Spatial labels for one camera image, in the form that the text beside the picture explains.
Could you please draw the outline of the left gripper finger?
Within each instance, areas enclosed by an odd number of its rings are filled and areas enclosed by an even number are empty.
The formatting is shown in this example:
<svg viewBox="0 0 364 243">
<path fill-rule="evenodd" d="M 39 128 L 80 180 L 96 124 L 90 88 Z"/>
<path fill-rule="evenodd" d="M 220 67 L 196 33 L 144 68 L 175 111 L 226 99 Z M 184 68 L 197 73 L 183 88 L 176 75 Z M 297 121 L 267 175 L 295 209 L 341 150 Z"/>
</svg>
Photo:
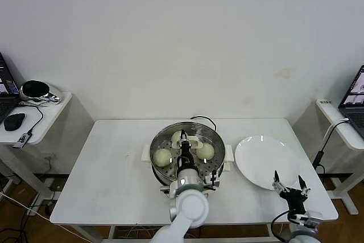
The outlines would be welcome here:
<svg viewBox="0 0 364 243">
<path fill-rule="evenodd" d="M 179 146 L 180 146 L 180 148 L 191 146 L 191 143 L 188 138 L 188 134 L 184 130 L 181 130 Z"/>
</svg>

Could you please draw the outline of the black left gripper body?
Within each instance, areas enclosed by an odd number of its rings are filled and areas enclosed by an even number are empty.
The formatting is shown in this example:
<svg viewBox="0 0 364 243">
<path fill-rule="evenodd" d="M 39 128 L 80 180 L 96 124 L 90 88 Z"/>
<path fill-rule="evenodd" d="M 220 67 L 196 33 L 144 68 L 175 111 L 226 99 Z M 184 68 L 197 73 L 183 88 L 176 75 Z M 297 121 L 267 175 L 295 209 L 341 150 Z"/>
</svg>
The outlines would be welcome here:
<svg viewBox="0 0 364 243">
<path fill-rule="evenodd" d="M 194 158 L 190 152 L 190 145 L 182 146 L 181 154 L 177 158 L 177 171 L 182 171 L 185 169 L 193 169 L 198 171 Z"/>
</svg>

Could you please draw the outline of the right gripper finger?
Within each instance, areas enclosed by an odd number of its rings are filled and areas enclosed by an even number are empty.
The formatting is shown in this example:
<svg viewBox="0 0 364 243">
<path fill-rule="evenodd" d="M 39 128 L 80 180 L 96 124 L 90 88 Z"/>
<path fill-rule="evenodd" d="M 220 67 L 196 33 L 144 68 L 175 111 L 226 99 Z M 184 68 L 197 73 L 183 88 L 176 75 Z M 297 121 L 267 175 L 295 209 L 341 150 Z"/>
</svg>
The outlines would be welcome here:
<svg viewBox="0 0 364 243">
<path fill-rule="evenodd" d="M 274 172 L 274 181 L 272 183 L 272 186 L 277 193 L 288 192 L 287 187 L 284 186 L 284 184 L 280 182 L 280 178 L 279 178 L 277 170 L 275 170 L 275 172 Z"/>
<path fill-rule="evenodd" d="M 298 179 L 299 179 L 299 185 L 301 188 L 301 195 L 308 196 L 311 189 L 307 187 L 305 180 L 300 175 L 298 176 Z"/>
</svg>

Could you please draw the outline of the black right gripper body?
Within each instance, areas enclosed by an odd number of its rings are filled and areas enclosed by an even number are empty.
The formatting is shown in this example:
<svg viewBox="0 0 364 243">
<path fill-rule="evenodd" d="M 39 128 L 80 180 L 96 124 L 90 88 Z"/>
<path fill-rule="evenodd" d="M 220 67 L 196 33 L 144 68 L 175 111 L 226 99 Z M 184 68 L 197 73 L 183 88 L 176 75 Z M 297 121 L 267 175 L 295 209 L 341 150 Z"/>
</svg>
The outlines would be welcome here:
<svg viewBox="0 0 364 243">
<path fill-rule="evenodd" d="M 288 215 L 304 215 L 306 213 L 304 202 L 308 196 L 301 195 L 301 190 L 287 188 L 288 192 L 279 193 L 279 196 L 288 204 Z"/>
</svg>

